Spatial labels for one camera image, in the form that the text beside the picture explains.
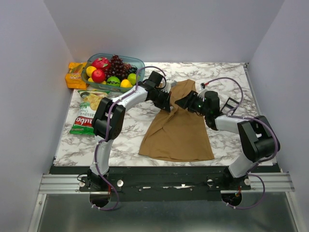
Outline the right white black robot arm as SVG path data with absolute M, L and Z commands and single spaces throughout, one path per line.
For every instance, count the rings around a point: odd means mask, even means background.
M 242 154 L 225 168 L 222 184 L 234 189 L 257 165 L 273 159 L 280 150 L 280 142 L 265 116 L 227 116 L 220 110 L 220 99 L 215 91 L 195 91 L 176 100 L 175 104 L 205 118 L 206 125 L 215 131 L 227 131 L 239 135 Z

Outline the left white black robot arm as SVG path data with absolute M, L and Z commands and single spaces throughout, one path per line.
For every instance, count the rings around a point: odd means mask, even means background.
M 101 191 L 111 185 L 104 175 L 109 171 L 112 144 L 122 130 L 125 113 L 146 101 L 152 101 L 155 107 L 170 112 L 171 88 L 176 83 L 153 71 L 149 78 L 137 82 L 131 90 L 119 97 L 101 99 L 92 122 L 96 147 L 87 172 L 87 179 L 95 190 Z

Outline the brown clothing garment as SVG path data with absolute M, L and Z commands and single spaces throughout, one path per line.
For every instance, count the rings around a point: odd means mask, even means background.
M 196 90 L 193 80 L 180 81 L 171 89 L 172 110 L 156 115 L 142 140 L 140 155 L 173 162 L 214 159 L 204 118 L 175 103 L 192 90 Z

